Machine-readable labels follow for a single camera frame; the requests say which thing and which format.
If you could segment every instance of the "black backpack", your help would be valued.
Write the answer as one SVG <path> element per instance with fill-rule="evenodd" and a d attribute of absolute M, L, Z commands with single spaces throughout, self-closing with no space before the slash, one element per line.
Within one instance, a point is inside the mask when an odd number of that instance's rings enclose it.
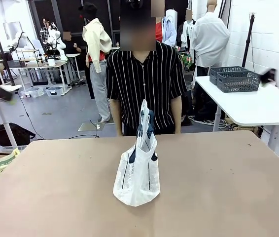
<path fill-rule="evenodd" d="M 30 144 L 30 139 L 35 138 L 35 134 L 25 128 L 11 122 L 9 125 L 18 146 L 26 146 Z M 0 125 L 0 146 L 11 147 L 11 142 L 3 124 Z"/>

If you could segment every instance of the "clear plastic bin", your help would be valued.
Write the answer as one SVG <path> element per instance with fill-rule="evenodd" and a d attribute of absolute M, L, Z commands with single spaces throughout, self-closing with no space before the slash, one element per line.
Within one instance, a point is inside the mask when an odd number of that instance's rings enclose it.
<path fill-rule="evenodd" d="M 64 89 L 62 87 L 50 87 L 46 90 L 48 96 L 61 96 L 64 93 Z"/>
<path fill-rule="evenodd" d="M 44 90 L 43 90 L 43 88 L 31 87 L 29 89 L 21 91 L 21 94 L 22 94 L 23 98 L 37 98 L 41 95 L 44 95 Z"/>

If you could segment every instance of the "striped shirt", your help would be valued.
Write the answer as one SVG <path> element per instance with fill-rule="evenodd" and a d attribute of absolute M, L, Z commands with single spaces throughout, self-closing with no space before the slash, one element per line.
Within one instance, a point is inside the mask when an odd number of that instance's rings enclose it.
<path fill-rule="evenodd" d="M 108 98 L 121 103 L 122 122 L 133 129 L 140 123 L 140 108 L 146 99 L 155 113 L 155 128 L 174 125 L 170 102 L 187 91 L 182 62 L 176 50 L 156 41 L 144 63 L 131 51 L 117 50 L 107 60 Z"/>

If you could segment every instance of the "gray basket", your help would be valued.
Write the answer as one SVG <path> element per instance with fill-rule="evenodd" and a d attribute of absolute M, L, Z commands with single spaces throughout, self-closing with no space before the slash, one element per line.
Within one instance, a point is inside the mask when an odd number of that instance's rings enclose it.
<path fill-rule="evenodd" d="M 239 66 L 235 66 L 235 67 L 222 67 L 222 68 L 211 68 L 210 71 L 209 71 L 209 80 L 214 85 L 216 85 L 217 73 L 222 73 L 222 72 L 242 72 L 242 71 L 248 71 L 248 70 L 246 68 L 242 68 L 242 67 L 239 67 Z"/>
<path fill-rule="evenodd" d="M 224 93 L 257 91 L 260 75 L 251 71 L 217 74 L 217 88 Z"/>

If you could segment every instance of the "black cap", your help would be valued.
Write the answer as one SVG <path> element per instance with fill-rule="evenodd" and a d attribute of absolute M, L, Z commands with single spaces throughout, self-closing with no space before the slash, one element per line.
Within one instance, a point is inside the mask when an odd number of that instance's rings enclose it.
<path fill-rule="evenodd" d="M 79 11 L 81 11 L 81 14 L 84 18 L 86 18 L 89 21 L 92 21 L 97 17 L 98 9 L 94 4 L 86 2 L 84 6 L 81 6 L 79 8 Z"/>

